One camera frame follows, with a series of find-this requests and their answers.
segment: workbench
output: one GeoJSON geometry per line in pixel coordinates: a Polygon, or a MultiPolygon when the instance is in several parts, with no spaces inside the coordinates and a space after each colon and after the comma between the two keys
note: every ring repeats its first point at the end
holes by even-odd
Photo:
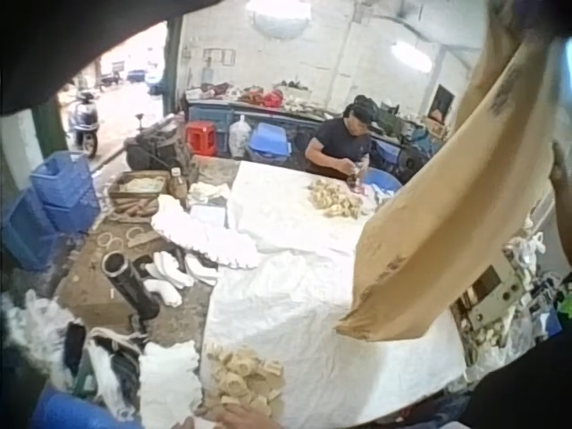
{"type": "MultiPolygon", "coordinates": [[[[162,306],[148,324],[152,341],[170,346],[194,340],[199,352],[203,341],[230,348],[244,344],[261,358],[280,361],[286,380],[280,423],[292,429],[309,421],[315,429],[360,425],[462,375],[463,350],[450,312],[415,341],[365,343],[335,334],[333,327],[351,303],[354,247],[366,217],[330,219],[316,212],[307,194],[311,174],[196,159],[199,181],[231,187],[229,227],[255,240],[261,262],[253,270],[222,266],[214,288],[198,284],[183,290],[181,306],[162,306]]],[[[101,223],[60,287],[60,302],[88,326],[129,327],[132,310],[111,293],[91,260],[99,234],[124,236],[131,226],[101,223]]],[[[125,253],[133,259],[168,246],[155,240],[125,253]]],[[[201,381],[209,380],[207,365],[201,365],[201,381]]]]}

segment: white wall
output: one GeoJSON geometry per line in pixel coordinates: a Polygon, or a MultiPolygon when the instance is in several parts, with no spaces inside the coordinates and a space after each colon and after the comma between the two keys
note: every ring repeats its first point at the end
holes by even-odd
{"type": "Polygon", "coordinates": [[[31,110],[0,118],[0,131],[4,158],[16,187],[22,190],[29,186],[29,174],[44,160],[31,110]]]}
{"type": "Polygon", "coordinates": [[[426,91],[434,93],[442,84],[460,96],[467,83],[467,69],[449,54],[437,79],[399,62],[391,54],[391,46],[398,40],[416,46],[432,60],[440,45],[421,42],[391,21],[371,18],[362,24],[352,23],[354,4],[350,0],[312,0],[310,26],[291,41],[266,38],[252,28],[246,2],[226,0],[185,16],[179,91],[188,82],[200,83],[203,50],[208,48],[236,51],[234,66],[213,63],[215,83],[270,88],[281,80],[300,80],[312,90],[312,101],[338,111],[356,94],[366,94],[377,103],[390,99],[400,104],[402,111],[417,114],[426,91]]]}

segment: wooden tray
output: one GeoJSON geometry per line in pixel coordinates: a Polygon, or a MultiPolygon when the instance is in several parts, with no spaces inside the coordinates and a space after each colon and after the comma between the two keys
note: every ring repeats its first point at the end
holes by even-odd
{"type": "Polygon", "coordinates": [[[169,179],[171,174],[168,172],[161,172],[157,170],[144,170],[141,172],[123,172],[120,176],[115,180],[115,182],[109,187],[108,193],[109,198],[118,199],[118,198],[157,198],[161,194],[167,193],[167,186],[169,185],[169,179]],[[156,177],[163,177],[164,178],[164,185],[163,188],[158,192],[125,192],[120,190],[121,185],[132,181],[133,179],[143,179],[143,178],[156,178],[156,177]]]}

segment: black t-shirt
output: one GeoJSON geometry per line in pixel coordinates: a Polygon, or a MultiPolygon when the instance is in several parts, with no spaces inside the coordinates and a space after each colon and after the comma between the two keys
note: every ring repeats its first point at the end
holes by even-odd
{"type": "Polygon", "coordinates": [[[459,419],[471,429],[560,428],[570,422],[572,332],[485,376],[459,419]]]}
{"type": "Polygon", "coordinates": [[[369,154],[371,137],[369,134],[352,136],[343,118],[330,119],[325,121],[315,137],[324,145],[322,153],[332,158],[348,158],[354,163],[361,161],[369,154]]]}

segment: black pipe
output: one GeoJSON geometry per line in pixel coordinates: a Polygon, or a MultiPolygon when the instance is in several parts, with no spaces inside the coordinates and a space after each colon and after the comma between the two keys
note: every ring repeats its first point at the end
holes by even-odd
{"type": "Polygon", "coordinates": [[[159,314],[159,303],[145,288],[131,261],[120,252],[104,256],[101,269],[111,284],[137,311],[139,320],[154,319],[159,314]]]}

